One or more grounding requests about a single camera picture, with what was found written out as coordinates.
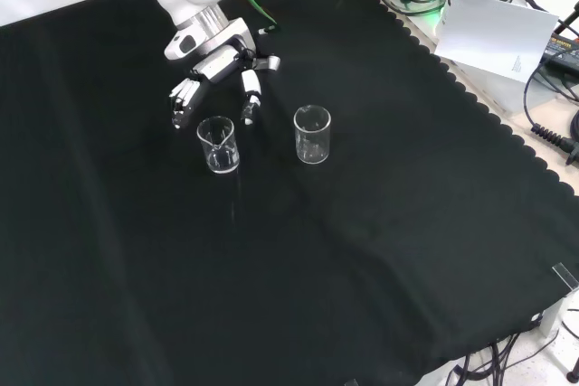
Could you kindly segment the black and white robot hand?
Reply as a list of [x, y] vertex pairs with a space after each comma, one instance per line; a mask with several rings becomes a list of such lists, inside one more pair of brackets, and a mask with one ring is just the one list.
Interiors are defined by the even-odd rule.
[[280, 57], [258, 57], [251, 49], [238, 51], [226, 44], [198, 62], [188, 75], [169, 93], [172, 125], [185, 127], [194, 111], [204, 99], [205, 90], [234, 72], [241, 73], [243, 106], [241, 120], [244, 125], [255, 123], [261, 106], [261, 83], [256, 71], [277, 71]]

